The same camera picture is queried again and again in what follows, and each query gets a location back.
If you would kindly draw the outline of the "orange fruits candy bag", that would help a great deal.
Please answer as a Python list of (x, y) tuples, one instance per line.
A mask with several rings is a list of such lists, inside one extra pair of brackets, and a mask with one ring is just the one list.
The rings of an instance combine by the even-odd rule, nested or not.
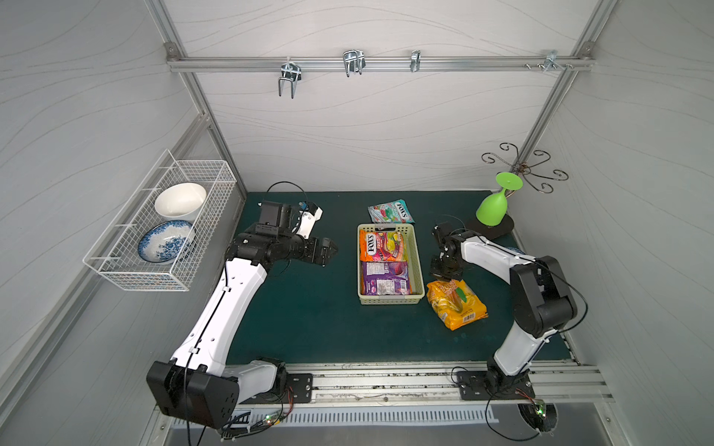
[(401, 232), (360, 230), (358, 241), (362, 262), (407, 261), (405, 238)]

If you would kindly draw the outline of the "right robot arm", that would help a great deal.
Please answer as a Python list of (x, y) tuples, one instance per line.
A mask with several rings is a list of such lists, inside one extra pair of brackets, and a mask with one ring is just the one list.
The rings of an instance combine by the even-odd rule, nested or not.
[(486, 306), (462, 280), (472, 264), (511, 287), (513, 325), (487, 362), (482, 382), (495, 395), (515, 392), (528, 382), (532, 360), (555, 334), (567, 330), (578, 307), (574, 288), (552, 256), (534, 258), (494, 243), (473, 230), (455, 230), (444, 223), (432, 229), (440, 253), (431, 260), (427, 299), (435, 313), (456, 330), (486, 316)]

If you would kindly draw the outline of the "yellow orange candy bag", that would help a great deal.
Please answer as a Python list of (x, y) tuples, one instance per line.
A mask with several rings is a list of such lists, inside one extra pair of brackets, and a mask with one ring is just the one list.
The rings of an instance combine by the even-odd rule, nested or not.
[(430, 282), (427, 299), (440, 321), (451, 331), (488, 317), (485, 304), (463, 280)]

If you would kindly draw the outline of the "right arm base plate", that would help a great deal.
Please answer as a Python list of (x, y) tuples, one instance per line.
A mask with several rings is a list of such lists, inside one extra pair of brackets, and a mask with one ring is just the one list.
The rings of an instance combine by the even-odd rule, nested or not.
[(528, 373), (509, 376), (492, 370), (459, 370), (453, 375), (453, 380), (463, 401), (520, 401), (536, 398)]

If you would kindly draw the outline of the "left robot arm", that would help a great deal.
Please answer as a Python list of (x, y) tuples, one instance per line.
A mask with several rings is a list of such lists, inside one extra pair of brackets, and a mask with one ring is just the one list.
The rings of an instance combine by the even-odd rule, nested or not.
[(327, 265), (338, 246), (328, 238), (244, 232), (230, 245), (223, 271), (197, 323), (168, 362), (154, 362), (146, 381), (165, 416), (212, 429), (234, 408), (284, 384), (280, 362), (254, 360), (227, 371), (232, 340), (273, 264), (299, 260)]

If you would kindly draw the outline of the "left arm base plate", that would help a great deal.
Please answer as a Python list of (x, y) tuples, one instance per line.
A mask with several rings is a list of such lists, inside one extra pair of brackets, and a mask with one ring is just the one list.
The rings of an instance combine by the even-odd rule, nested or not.
[(241, 402), (249, 404), (310, 403), (312, 401), (313, 374), (294, 374), (282, 371), (277, 374), (273, 387)]

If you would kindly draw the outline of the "purple candy bag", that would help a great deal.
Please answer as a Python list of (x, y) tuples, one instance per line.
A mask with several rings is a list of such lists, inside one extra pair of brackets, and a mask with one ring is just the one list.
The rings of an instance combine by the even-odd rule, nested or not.
[(363, 295), (410, 295), (408, 263), (363, 262), (361, 291)]

